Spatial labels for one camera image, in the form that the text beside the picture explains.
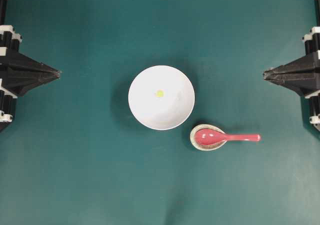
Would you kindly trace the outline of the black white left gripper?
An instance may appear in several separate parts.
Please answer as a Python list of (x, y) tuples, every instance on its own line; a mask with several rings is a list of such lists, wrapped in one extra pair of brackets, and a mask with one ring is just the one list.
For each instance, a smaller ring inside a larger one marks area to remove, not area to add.
[(0, 26), (0, 132), (15, 119), (17, 98), (60, 78), (61, 72), (19, 53), (22, 36)]

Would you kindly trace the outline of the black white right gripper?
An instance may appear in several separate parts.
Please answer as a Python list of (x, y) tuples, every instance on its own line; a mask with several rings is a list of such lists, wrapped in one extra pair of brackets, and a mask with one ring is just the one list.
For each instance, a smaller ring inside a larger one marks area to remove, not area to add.
[(302, 38), (306, 55), (263, 72), (263, 79), (294, 91), (308, 100), (309, 123), (320, 131), (320, 27)]

